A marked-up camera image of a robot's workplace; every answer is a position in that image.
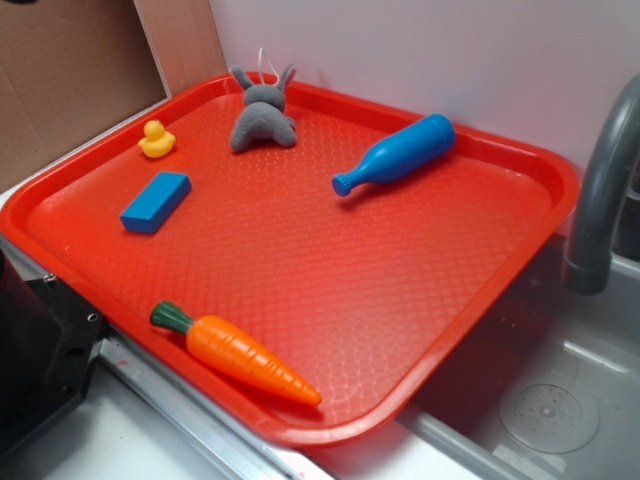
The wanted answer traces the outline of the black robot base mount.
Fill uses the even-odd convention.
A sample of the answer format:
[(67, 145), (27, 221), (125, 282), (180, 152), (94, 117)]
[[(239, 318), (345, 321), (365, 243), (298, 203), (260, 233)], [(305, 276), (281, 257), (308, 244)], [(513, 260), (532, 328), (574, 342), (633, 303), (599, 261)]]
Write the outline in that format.
[(102, 313), (60, 279), (24, 280), (1, 255), (1, 459), (85, 399)]

